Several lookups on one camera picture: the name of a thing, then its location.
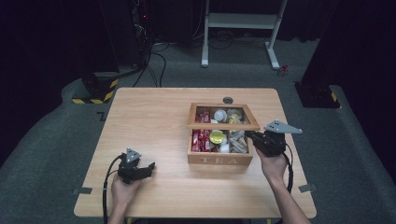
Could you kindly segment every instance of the red package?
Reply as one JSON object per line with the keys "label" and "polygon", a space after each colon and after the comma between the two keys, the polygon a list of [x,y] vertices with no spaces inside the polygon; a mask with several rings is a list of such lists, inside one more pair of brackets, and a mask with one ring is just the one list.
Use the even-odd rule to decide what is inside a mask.
{"label": "red package", "polygon": [[210,113],[209,110],[205,110],[204,113],[204,120],[203,123],[210,123]]}
{"label": "red package", "polygon": [[191,144],[191,151],[199,152],[201,151],[200,148],[200,141],[199,141],[200,130],[192,130],[192,144]]}
{"label": "red package", "polygon": [[202,151],[203,152],[210,152],[210,141],[209,135],[204,135],[201,140]]}

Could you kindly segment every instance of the wire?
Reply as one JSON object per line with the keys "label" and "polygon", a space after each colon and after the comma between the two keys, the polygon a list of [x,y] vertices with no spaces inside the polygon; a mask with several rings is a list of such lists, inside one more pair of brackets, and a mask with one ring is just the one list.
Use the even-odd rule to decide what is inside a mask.
{"label": "wire", "polygon": [[154,71],[152,71],[151,67],[148,65],[148,71],[151,73],[152,80],[154,81],[155,87],[157,86],[157,78],[155,77]]}
{"label": "wire", "polygon": [[238,40],[238,39],[234,39],[233,42],[235,44],[255,44],[255,43],[260,43],[260,42],[265,42],[267,38],[257,38],[254,37],[252,40]]}
{"label": "wire", "polygon": [[222,0],[220,1],[218,12],[221,12],[221,7],[222,7]]}
{"label": "wire", "polygon": [[104,224],[107,224],[107,180],[108,177],[113,174],[116,171],[113,171],[110,173],[111,168],[114,165],[114,162],[116,162],[118,159],[121,159],[122,155],[119,155],[116,159],[114,159],[113,162],[111,162],[110,166],[108,167],[107,170],[107,174],[106,174],[106,178],[105,178],[105,182],[103,183],[103,197],[102,197],[102,206],[103,206],[103,222]]}
{"label": "wire", "polygon": [[165,60],[165,58],[164,58],[161,54],[159,54],[159,53],[151,53],[151,54],[154,54],[154,55],[157,55],[157,56],[160,56],[161,58],[163,58],[163,70],[161,71],[161,75],[160,75],[160,87],[162,87],[162,86],[163,86],[163,72],[165,71],[166,60]]}
{"label": "wire", "polygon": [[201,14],[199,16],[199,22],[198,22],[197,29],[195,30],[194,34],[192,35],[192,38],[194,38],[194,36],[198,33],[199,27],[201,26],[202,14],[204,14],[203,12],[204,12],[204,1],[201,1]]}
{"label": "wire", "polygon": [[132,87],[135,87],[137,82],[139,82],[139,79],[142,77],[143,73],[146,71],[147,66],[145,66],[145,68],[140,72],[139,77],[137,78],[136,82],[134,83],[134,85]]}
{"label": "wire", "polygon": [[213,45],[207,44],[212,49],[227,49],[233,44],[233,37],[231,35],[228,35],[227,37],[218,36],[218,35],[214,35],[214,36],[216,37],[215,39],[218,40],[219,42],[225,42],[225,41],[230,41],[230,42],[228,43],[228,45],[226,45],[223,48],[218,48]]}
{"label": "wire", "polygon": [[291,156],[291,166],[293,166],[293,153],[291,152],[291,148],[289,147],[288,144],[286,146],[289,148],[290,156]]}
{"label": "wire", "polygon": [[139,38],[143,32],[144,32],[143,37],[146,38],[147,36],[146,29],[143,28],[143,26],[135,24],[134,27],[139,28],[139,31],[136,31],[136,38]]}
{"label": "wire", "polygon": [[201,33],[200,35],[198,35],[198,36],[196,36],[196,37],[193,37],[192,40],[199,39],[199,38],[200,38],[201,36],[203,36],[203,35],[205,35],[205,33]]}

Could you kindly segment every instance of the white metal stand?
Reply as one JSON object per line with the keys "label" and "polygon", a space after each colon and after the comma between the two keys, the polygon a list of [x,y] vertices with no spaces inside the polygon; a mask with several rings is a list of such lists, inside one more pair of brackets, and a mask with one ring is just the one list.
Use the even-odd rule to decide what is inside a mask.
{"label": "white metal stand", "polygon": [[202,67],[209,66],[208,54],[208,32],[209,27],[224,28],[248,28],[248,29],[266,29],[273,30],[270,42],[265,42],[271,65],[275,70],[279,69],[277,62],[274,43],[276,35],[282,22],[283,12],[288,0],[282,0],[280,10],[276,15],[260,15],[260,14],[233,14],[233,13],[209,13],[209,0],[206,0],[205,9],[205,35],[202,50]]}

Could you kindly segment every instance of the snack package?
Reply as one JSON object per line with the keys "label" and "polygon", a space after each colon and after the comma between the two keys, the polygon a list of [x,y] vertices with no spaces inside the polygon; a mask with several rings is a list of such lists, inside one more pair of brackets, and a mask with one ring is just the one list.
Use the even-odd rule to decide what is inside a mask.
{"label": "snack package", "polygon": [[207,134],[203,135],[201,139],[201,146],[203,152],[210,152],[211,148],[210,148],[209,135]]}
{"label": "snack package", "polygon": [[201,114],[195,116],[196,123],[210,123],[210,111],[205,109]]}
{"label": "snack package", "polygon": [[191,151],[199,152],[201,151],[200,144],[201,142],[199,141],[199,134],[200,130],[192,130],[192,143],[191,143]]}
{"label": "snack package", "polygon": [[242,112],[239,109],[229,109],[227,116],[229,123],[242,123]]}
{"label": "snack package", "polygon": [[242,144],[240,144],[237,140],[235,139],[230,139],[230,142],[233,146],[232,152],[237,152],[237,153],[247,153],[248,149],[243,146]]}

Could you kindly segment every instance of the wooden box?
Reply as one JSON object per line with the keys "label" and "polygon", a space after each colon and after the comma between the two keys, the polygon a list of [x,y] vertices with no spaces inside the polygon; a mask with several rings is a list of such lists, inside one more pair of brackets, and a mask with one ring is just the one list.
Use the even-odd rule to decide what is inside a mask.
{"label": "wooden box", "polygon": [[235,139],[232,140],[232,136],[241,133],[238,131],[259,131],[261,129],[247,105],[226,104],[191,104],[187,127],[191,132],[187,151],[188,163],[244,166],[250,165],[254,149],[251,139],[246,138],[244,135],[242,135],[242,139],[238,139],[238,143],[244,143],[242,145],[245,147],[246,153],[238,153],[234,152],[234,150],[228,152],[225,150],[224,152],[224,150],[220,150],[223,149],[221,144],[213,143],[212,139],[210,139],[210,151],[193,151],[192,149],[197,149],[197,147],[196,145],[193,146],[192,142],[196,143],[198,132],[213,133],[220,131],[225,135],[226,142],[230,144],[229,148],[234,148],[235,146],[232,142],[235,143]]}

